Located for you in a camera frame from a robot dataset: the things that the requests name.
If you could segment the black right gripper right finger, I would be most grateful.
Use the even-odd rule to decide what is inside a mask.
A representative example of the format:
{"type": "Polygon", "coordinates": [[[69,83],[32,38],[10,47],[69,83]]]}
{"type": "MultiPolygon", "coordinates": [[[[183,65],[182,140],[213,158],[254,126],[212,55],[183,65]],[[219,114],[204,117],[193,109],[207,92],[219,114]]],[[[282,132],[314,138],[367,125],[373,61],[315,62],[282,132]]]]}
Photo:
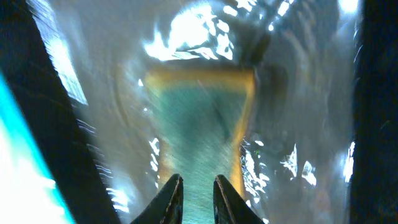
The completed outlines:
{"type": "Polygon", "coordinates": [[[264,224],[224,175],[215,177],[213,211],[215,224],[264,224]]]}

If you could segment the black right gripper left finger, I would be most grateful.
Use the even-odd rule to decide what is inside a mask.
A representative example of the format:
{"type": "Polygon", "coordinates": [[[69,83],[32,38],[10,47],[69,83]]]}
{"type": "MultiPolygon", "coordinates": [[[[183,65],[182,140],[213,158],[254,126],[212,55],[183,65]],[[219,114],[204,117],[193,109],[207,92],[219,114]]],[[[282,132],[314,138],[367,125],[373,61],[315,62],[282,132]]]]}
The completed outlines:
{"type": "Polygon", "coordinates": [[[183,178],[173,174],[144,211],[131,224],[181,224],[183,178]]]}

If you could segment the green yellow sponge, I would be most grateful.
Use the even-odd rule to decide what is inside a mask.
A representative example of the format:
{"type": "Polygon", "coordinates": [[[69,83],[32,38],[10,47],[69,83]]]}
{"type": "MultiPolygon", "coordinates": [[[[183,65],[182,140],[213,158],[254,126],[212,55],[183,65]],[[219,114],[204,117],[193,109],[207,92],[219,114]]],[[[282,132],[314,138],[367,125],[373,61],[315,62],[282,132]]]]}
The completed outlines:
{"type": "Polygon", "coordinates": [[[183,223],[213,223],[213,182],[224,175],[242,195],[240,143],[248,128],[252,69],[171,69],[147,72],[159,170],[183,178],[183,223]]]}

